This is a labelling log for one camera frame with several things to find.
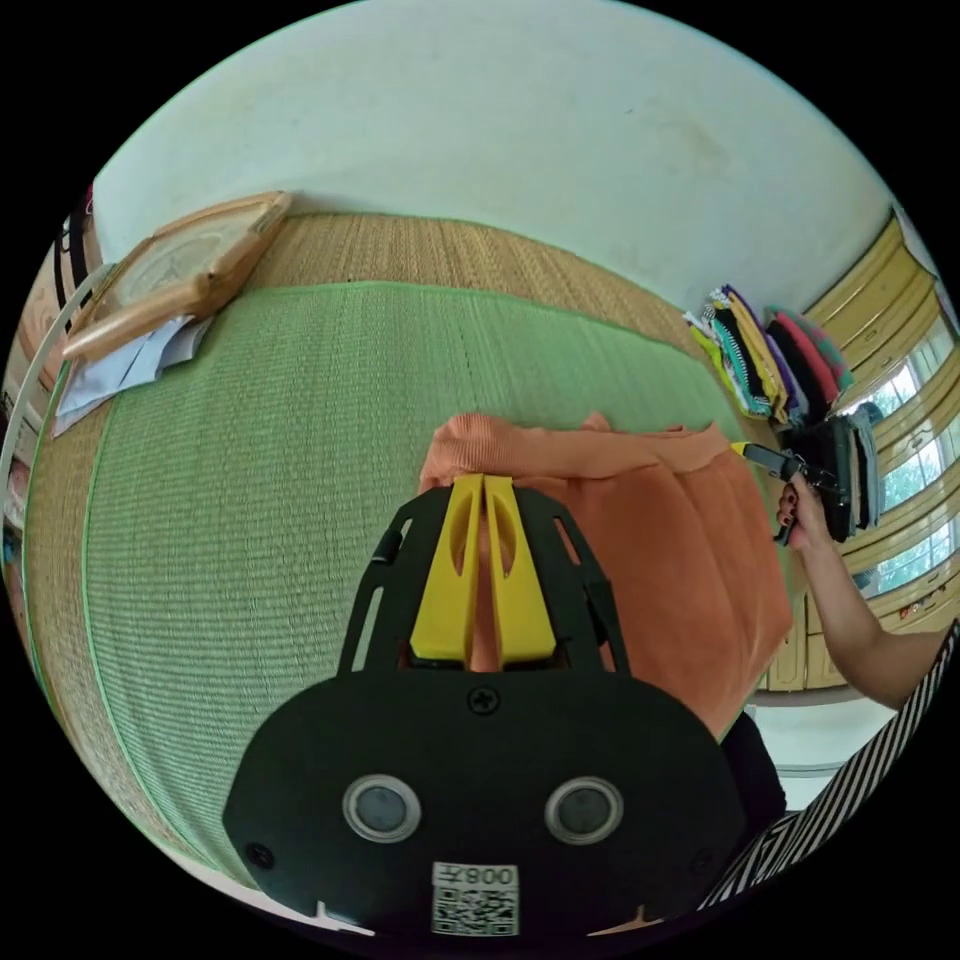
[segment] striped fabric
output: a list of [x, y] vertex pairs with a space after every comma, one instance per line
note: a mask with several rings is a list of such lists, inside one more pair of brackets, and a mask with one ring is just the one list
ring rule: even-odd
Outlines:
[[799, 863], [857, 812], [910, 742], [936, 696], [958, 642], [960, 620], [954, 620], [933, 668], [897, 715], [837, 771], [806, 810], [788, 813], [761, 834], [731, 864], [700, 910], [729, 900]]

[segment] white cord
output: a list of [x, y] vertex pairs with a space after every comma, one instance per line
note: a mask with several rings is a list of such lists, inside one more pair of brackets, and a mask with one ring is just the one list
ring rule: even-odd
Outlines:
[[13, 410], [10, 411], [7, 435], [3, 438], [3, 450], [0, 452], [0, 482], [3, 483], [4, 505], [6, 505], [7, 499], [7, 482], [10, 477], [10, 465], [13, 463], [13, 454], [16, 450], [17, 442], [20, 439], [23, 418], [26, 415], [27, 405], [30, 402], [33, 388], [40, 379], [40, 372], [43, 370], [43, 365], [47, 362], [47, 357], [50, 356], [51, 350], [53, 350], [58, 338], [63, 333], [67, 323], [76, 312], [77, 307], [80, 306], [84, 297], [93, 290], [114, 266], [116, 266], [116, 264], [101, 264], [93, 273], [87, 274], [87, 276], [83, 278], [80, 286], [77, 287], [73, 296], [66, 302], [60, 313], [57, 314], [57, 319], [53, 321], [50, 329], [44, 334], [43, 340], [40, 342], [40, 346], [37, 348], [33, 360], [30, 361], [30, 366], [27, 367], [27, 372], [23, 377], [23, 383], [20, 385], [20, 392], [17, 394], [17, 399], [13, 404]]

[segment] orange towel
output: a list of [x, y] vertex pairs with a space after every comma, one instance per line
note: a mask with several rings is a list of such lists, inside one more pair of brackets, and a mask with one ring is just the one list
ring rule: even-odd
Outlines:
[[[434, 434], [420, 492], [464, 473], [510, 476], [566, 505], [613, 585], [632, 674], [722, 736], [792, 611], [763, 498], [720, 429], [617, 433], [593, 414], [552, 431], [466, 414]], [[480, 576], [489, 582], [486, 563]], [[495, 642], [481, 590], [471, 669], [496, 669]]]

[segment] green tatami mat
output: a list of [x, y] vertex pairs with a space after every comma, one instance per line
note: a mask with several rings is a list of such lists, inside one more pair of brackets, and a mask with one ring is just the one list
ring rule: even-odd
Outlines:
[[[83, 590], [118, 738], [172, 827], [250, 883], [220, 815], [281, 703], [336, 669], [358, 578], [458, 413], [616, 430], [719, 423], [673, 347], [501, 294], [358, 283], [234, 302], [192, 363], [120, 394]], [[322, 731], [341, 736], [344, 731]]]

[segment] white paper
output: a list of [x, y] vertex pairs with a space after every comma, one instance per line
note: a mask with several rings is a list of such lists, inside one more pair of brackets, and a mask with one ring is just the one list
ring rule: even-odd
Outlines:
[[60, 436], [121, 391], [154, 383], [168, 367], [192, 360], [213, 323], [212, 317], [203, 323], [192, 323], [193, 319], [175, 317], [101, 360], [75, 364], [57, 405], [53, 436]]

